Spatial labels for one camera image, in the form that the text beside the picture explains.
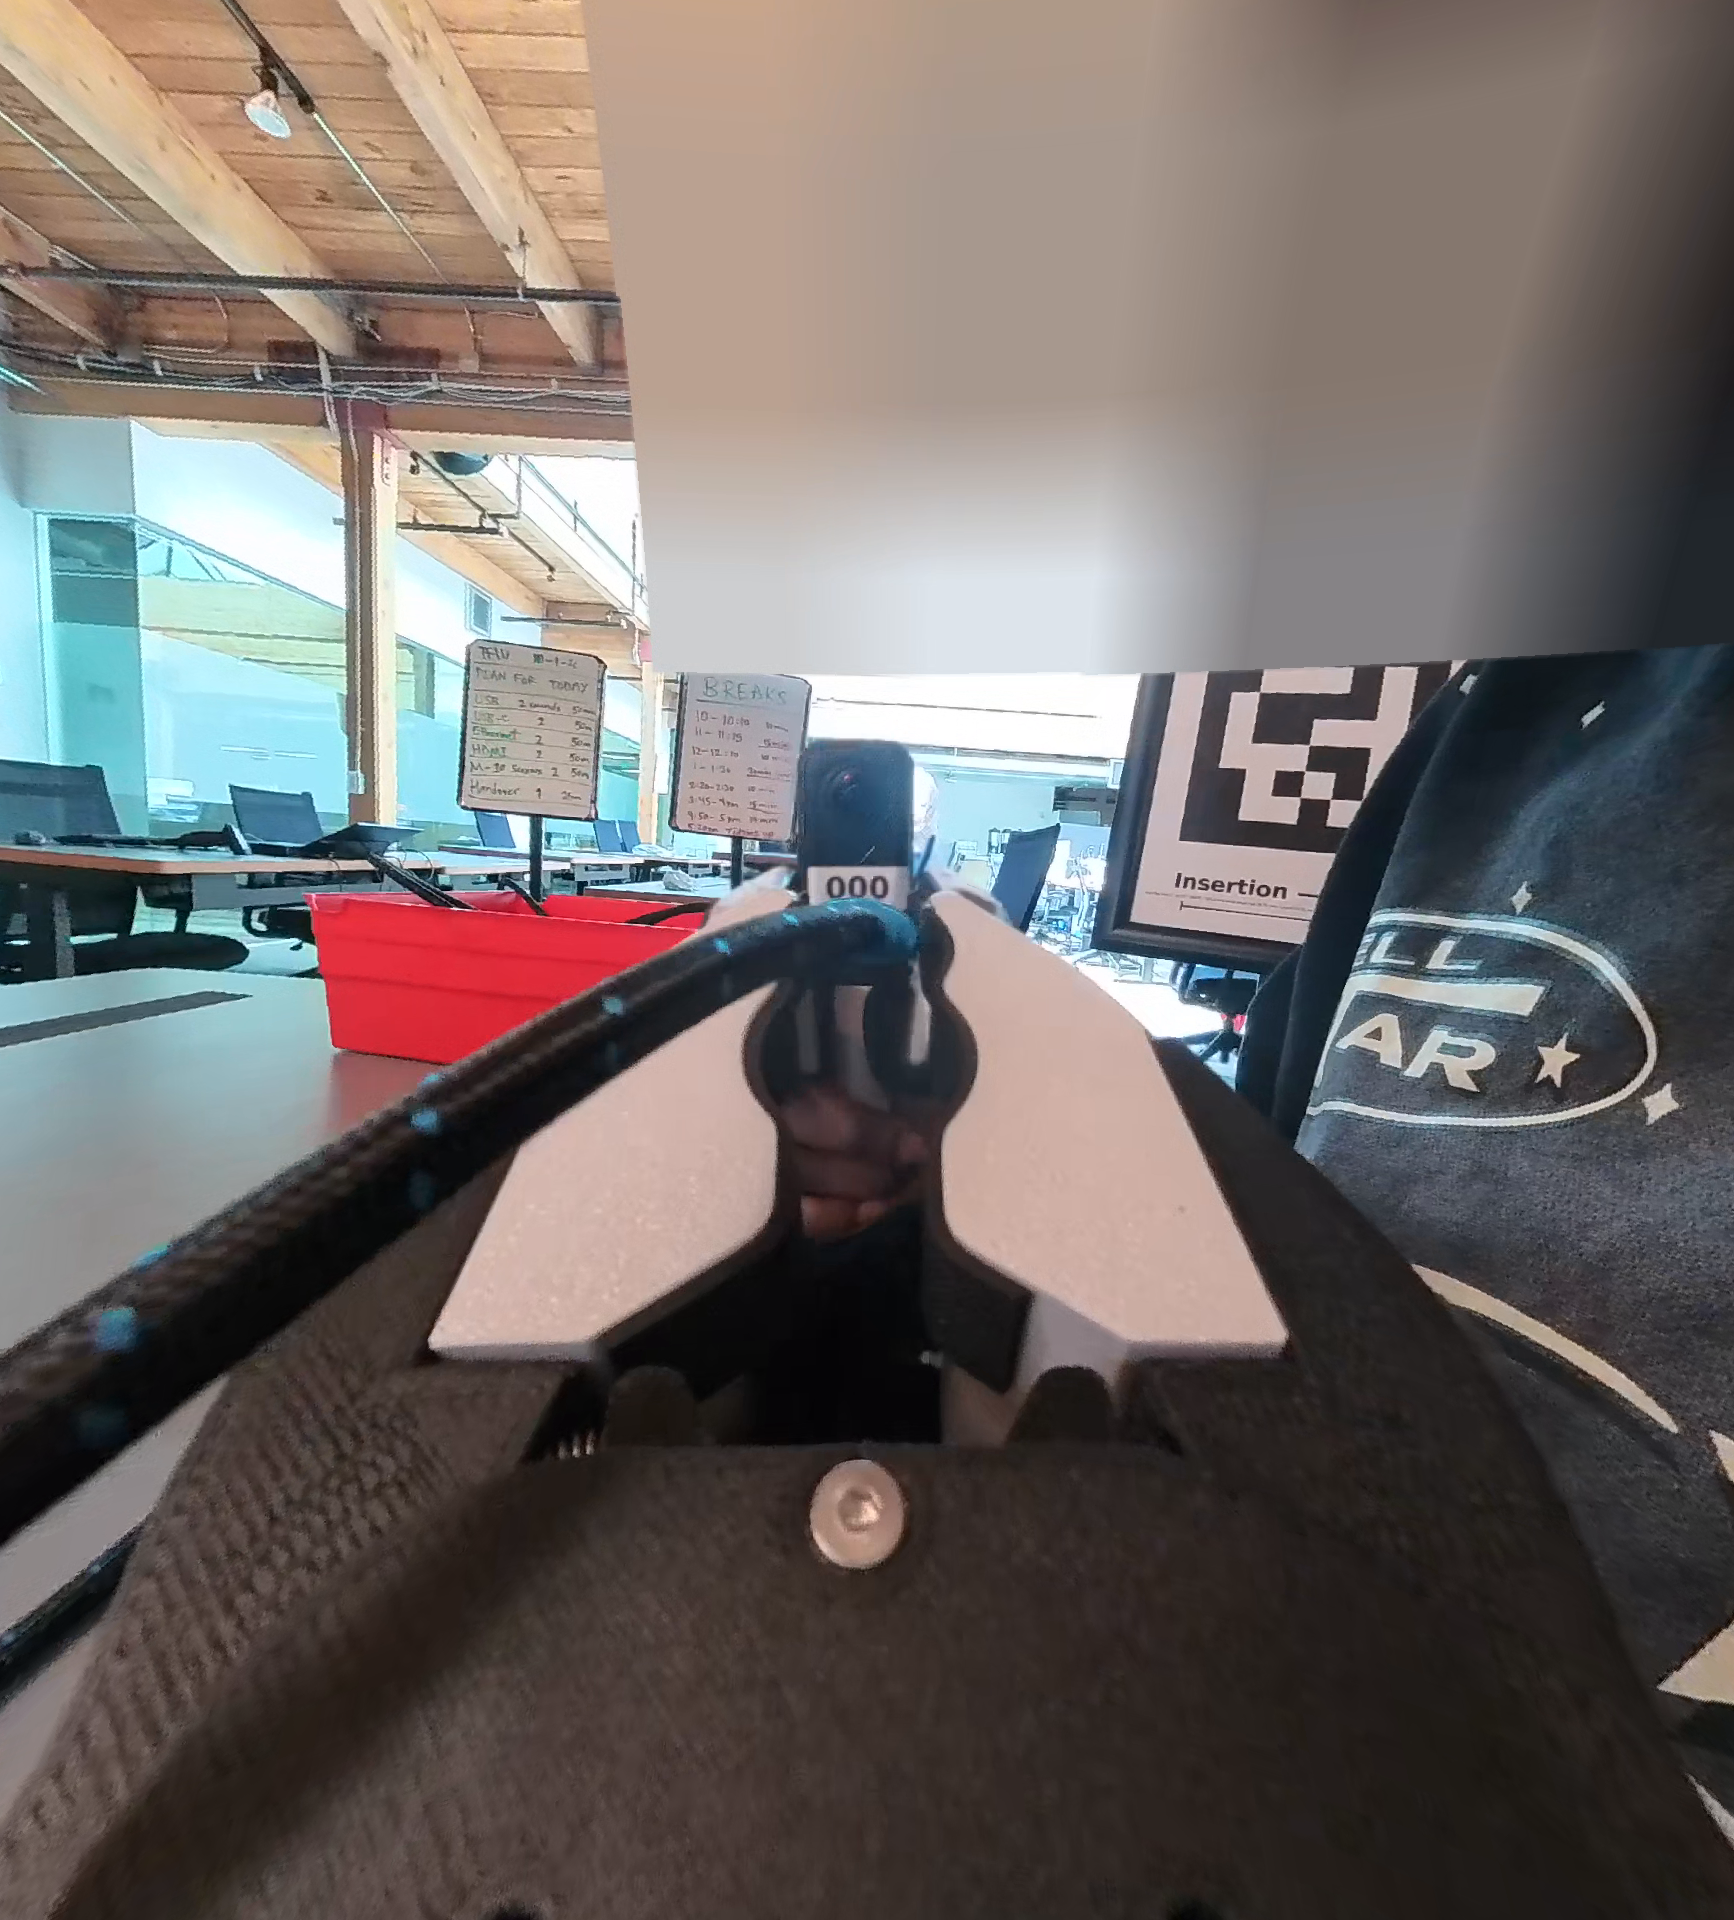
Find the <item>framed marker sign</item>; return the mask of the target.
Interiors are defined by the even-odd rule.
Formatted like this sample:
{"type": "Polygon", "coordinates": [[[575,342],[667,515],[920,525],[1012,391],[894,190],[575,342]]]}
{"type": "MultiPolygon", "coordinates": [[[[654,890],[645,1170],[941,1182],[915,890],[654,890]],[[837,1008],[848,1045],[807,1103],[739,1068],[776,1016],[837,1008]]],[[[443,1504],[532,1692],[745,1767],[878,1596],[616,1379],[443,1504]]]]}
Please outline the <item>framed marker sign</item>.
{"type": "Polygon", "coordinates": [[[1098,953],[1267,975],[1460,663],[1141,676],[1094,911],[1098,953]]]}

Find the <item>braided HDMI cable green plugs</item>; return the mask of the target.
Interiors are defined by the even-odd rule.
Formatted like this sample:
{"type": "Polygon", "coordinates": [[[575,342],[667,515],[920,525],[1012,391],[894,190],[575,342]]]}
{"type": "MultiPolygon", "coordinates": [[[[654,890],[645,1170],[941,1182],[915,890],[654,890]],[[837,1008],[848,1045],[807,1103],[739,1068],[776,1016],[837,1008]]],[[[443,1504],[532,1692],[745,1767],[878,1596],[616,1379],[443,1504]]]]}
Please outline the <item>braided HDMI cable green plugs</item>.
{"type": "Polygon", "coordinates": [[[766,1221],[749,1253],[680,1259],[666,1306],[630,1333],[606,1333],[593,1358],[441,1358],[414,1324],[419,1306],[368,1308],[364,1280],[394,1280],[398,1256],[419,1298],[448,1295],[441,1245],[425,1228],[480,1228],[480,1202],[518,1195],[518,1156],[551,1125],[624,1092],[632,1068],[707,1039],[738,1013],[736,991],[773,1001],[859,992],[870,1061],[920,1085],[904,1039],[944,978],[949,938],[937,916],[896,930],[867,906],[790,906],[713,933],[577,997],[441,1070],[430,1086],[324,1153],[126,1269],[0,1357],[0,1551],[77,1493],[204,1389],[278,1362],[292,1331],[333,1333],[324,1303],[381,1336],[374,1401],[391,1418],[425,1416],[412,1446],[464,1446],[468,1416],[489,1420],[495,1389],[518,1404],[515,1453],[481,1490],[466,1465],[435,1467],[435,1495],[385,1520],[387,1495],[416,1490],[414,1468],[364,1486],[335,1468],[332,1493],[360,1495],[374,1526],[340,1566],[312,1535],[287,1574],[308,1587],[287,1617],[253,1632],[253,1679],[364,1709],[390,1702],[489,1746],[508,1722],[559,1735],[626,1725],[654,1680],[663,1620],[707,1650],[709,1672],[738,1668],[736,1629],[778,1679],[807,1639],[759,1626],[761,1562],[786,1551],[790,1493],[844,1453],[902,1468],[936,1451],[944,1418],[926,1402],[941,1338],[926,1327],[918,1216],[853,1237],[823,1256],[793,1225],[766,1221]],[[654,1535],[654,1495],[700,1483],[698,1531],[745,1524],[733,1572],[686,1572],[680,1545],[654,1535]]]}

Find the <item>black office chair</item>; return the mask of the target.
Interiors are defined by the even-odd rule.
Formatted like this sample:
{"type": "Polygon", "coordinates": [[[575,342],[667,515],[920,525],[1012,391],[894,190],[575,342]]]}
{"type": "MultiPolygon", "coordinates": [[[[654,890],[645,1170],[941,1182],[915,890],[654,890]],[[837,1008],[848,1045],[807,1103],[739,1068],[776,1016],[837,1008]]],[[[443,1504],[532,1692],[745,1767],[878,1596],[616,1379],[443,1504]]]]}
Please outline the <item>black office chair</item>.
{"type": "MultiPolygon", "coordinates": [[[[0,846],[117,837],[99,767],[0,759],[0,846]]],[[[248,960],[240,940],[189,930],[185,908],[175,911],[171,930],[137,930],[139,901],[132,877],[28,882],[0,871],[0,986],[55,978],[60,953],[69,956],[74,977],[144,969],[229,972],[248,960]]]]}
{"type": "MultiPolygon", "coordinates": [[[[283,793],[229,782],[227,794],[233,829],[253,853],[325,853],[322,846],[324,827],[312,793],[283,793]]],[[[240,925],[248,934],[261,940],[312,944],[310,911],[304,904],[244,908],[240,925]]]]}
{"type": "Polygon", "coordinates": [[[998,850],[990,894],[1002,920],[1022,934],[1031,926],[1060,840],[1060,823],[1016,829],[998,850]]]}

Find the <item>whiteboard on stand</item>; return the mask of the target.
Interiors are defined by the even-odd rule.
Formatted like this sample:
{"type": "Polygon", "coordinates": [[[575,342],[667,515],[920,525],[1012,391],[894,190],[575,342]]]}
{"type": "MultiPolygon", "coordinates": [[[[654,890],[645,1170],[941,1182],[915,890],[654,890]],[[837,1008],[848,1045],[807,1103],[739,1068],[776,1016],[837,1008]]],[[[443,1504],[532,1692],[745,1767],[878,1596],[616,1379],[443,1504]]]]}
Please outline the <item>whiteboard on stand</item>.
{"type": "Polygon", "coordinates": [[[788,842],[810,704],[810,682],[797,676],[680,674],[670,829],[788,842]]]}
{"type": "Polygon", "coordinates": [[[476,641],[466,655],[457,804],[592,823],[606,665],[592,655],[476,641]]]}

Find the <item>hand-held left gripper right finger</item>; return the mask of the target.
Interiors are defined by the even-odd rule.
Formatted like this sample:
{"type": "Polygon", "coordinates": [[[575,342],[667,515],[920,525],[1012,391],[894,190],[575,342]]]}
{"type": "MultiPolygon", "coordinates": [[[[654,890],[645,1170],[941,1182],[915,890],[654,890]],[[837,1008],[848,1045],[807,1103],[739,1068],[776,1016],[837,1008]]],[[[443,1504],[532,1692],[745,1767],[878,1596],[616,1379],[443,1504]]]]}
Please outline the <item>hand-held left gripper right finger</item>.
{"type": "Polygon", "coordinates": [[[973,897],[920,915],[924,1285],[949,1443],[1078,1371],[1280,1358],[1287,1327],[1141,1022],[973,897]]]}

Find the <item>person's right hand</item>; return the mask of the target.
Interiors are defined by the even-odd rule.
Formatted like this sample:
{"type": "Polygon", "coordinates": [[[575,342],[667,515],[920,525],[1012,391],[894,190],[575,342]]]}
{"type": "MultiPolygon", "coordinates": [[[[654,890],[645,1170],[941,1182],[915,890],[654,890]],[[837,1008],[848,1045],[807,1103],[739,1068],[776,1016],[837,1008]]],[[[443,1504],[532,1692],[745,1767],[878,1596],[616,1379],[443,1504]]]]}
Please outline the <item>person's right hand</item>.
{"type": "Polygon", "coordinates": [[[905,1204],[927,1160],[927,1139],[902,1117],[831,1086],[793,1094],[780,1113],[800,1225],[811,1240],[859,1234],[905,1204]]]}

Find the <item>long office desk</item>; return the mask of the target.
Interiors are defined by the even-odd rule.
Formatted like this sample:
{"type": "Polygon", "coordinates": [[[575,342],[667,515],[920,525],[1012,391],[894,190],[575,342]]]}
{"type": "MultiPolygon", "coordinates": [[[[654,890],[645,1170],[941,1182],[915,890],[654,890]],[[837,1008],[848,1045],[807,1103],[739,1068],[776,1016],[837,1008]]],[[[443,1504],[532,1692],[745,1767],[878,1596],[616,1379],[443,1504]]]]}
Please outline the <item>long office desk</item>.
{"type": "Polygon", "coordinates": [[[15,875],[111,875],[132,879],[280,879],[360,877],[378,879],[380,862],[364,856],[235,855],[222,848],[155,846],[28,846],[0,842],[0,877],[15,875]]]}

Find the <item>red plastic bin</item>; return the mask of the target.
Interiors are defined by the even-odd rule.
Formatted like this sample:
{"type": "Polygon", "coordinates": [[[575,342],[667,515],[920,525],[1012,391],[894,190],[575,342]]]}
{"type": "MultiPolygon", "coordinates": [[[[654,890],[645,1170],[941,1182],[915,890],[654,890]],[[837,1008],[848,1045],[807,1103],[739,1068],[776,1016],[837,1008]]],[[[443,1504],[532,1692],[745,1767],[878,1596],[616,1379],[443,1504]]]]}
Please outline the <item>red plastic bin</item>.
{"type": "Polygon", "coordinates": [[[709,903],[308,897],[335,1051],[448,1066],[691,938],[709,903]]]}

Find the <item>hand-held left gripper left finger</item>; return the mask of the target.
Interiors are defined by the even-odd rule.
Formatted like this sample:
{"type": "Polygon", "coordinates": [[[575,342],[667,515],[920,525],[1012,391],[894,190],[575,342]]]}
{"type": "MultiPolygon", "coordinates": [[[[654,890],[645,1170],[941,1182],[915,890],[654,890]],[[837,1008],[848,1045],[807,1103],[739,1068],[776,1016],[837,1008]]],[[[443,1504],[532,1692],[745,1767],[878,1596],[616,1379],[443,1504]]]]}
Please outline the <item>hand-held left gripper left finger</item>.
{"type": "Polygon", "coordinates": [[[793,1212],[756,1089],[773,991],[703,1020],[518,1147],[427,1333],[438,1361],[758,1365],[795,1327],[793,1212]]]}

